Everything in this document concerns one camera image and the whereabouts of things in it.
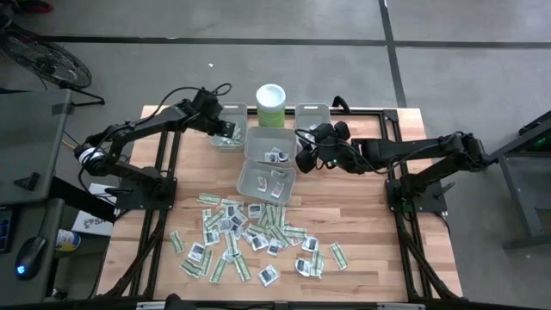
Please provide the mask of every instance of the plastic tray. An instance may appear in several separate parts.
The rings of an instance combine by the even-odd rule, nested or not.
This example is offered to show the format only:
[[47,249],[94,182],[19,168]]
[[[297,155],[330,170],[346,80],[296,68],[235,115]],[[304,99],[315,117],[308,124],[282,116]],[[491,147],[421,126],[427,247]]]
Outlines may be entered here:
[[[274,146],[282,150],[282,152],[288,153],[289,161],[285,163],[265,162],[264,154],[270,152]],[[247,159],[277,167],[290,167],[294,163],[296,149],[297,145],[293,129],[251,127],[247,133],[247,143],[245,144],[245,156]]]
[[225,143],[222,143],[222,137],[213,136],[210,139],[210,143],[218,149],[220,152],[242,152],[245,148],[245,142],[247,139],[247,105],[244,103],[222,103],[224,108],[220,112],[219,118],[224,121],[231,121],[236,123],[241,131],[241,141],[244,143],[240,146],[229,146]]
[[[285,172],[286,176],[284,178],[273,177],[271,176],[272,170]],[[260,185],[257,177],[265,177],[266,181],[268,181],[268,189],[266,189],[265,193],[257,190]],[[243,169],[241,169],[237,188],[241,195],[258,198],[266,202],[285,204],[291,199],[295,178],[296,170],[293,168],[279,168],[247,159],[243,164]],[[271,195],[277,182],[285,184],[279,198]]]
[[294,127],[310,130],[311,125],[331,123],[331,113],[327,104],[302,103],[294,107]]

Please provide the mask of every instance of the wooden table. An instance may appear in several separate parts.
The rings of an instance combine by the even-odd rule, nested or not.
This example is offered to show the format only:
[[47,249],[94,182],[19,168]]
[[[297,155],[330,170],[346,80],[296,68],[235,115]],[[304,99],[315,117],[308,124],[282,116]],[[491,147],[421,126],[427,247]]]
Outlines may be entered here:
[[[145,106],[142,117],[149,115],[153,106]],[[398,109],[403,140],[424,139],[424,126],[419,109]],[[333,122],[346,121],[352,137],[380,138],[379,121],[371,116],[333,116]],[[256,116],[249,117],[249,126],[256,126]],[[293,127],[293,117],[286,119],[286,127]],[[136,141],[132,164],[153,166],[159,134]],[[208,276],[195,279],[179,269],[194,241],[203,243],[201,211],[219,208],[199,203],[200,193],[219,195],[238,201],[254,202],[236,190],[236,182],[245,156],[223,154],[214,150],[204,133],[189,130],[182,136],[176,167],[178,191],[176,203],[169,212],[164,232],[163,250],[159,261],[154,297],[163,300],[171,293],[188,300],[226,301],[406,301],[406,286],[400,261],[398,235],[393,215],[387,210],[384,176],[368,173],[362,176],[335,170],[313,170],[297,174],[291,201],[287,205],[286,220],[291,226],[304,227],[320,241],[325,254],[322,279],[304,277],[294,269],[297,257],[311,258],[311,253],[298,245],[281,251],[277,257],[266,251],[254,252],[244,241],[238,246],[248,264],[252,279],[241,282],[234,264],[228,264],[220,284],[208,281],[218,257],[226,249],[222,238],[213,245],[214,257]],[[430,160],[410,161],[411,172],[430,165]],[[448,232],[433,214],[420,214],[419,225],[424,251],[434,270],[449,288],[461,295],[461,286],[455,268],[454,254]],[[132,211],[115,223],[98,294],[116,283],[138,249],[143,211]],[[175,254],[169,233],[177,230],[185,241],[184,254]],[[339,271],[329,245],[338,243],[348,259],[348,268]],[[281,272],[279,280],[265,288],[258,272],[273,264]],[[412,264],[416,288],[421,292],[419,272]],[[145,286],[149,261],[145,262],[141,289]]]

